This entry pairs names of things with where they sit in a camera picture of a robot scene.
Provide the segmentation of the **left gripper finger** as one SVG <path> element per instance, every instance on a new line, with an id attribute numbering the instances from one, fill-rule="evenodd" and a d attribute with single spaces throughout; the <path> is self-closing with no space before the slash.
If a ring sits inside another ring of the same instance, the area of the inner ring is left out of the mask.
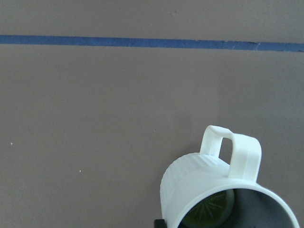
<path id="1" fill-rule="evenodd" d="M 155 219 L 153 225 L 154 228 L 167 228 L 167 224 L 164 219 Z"/>

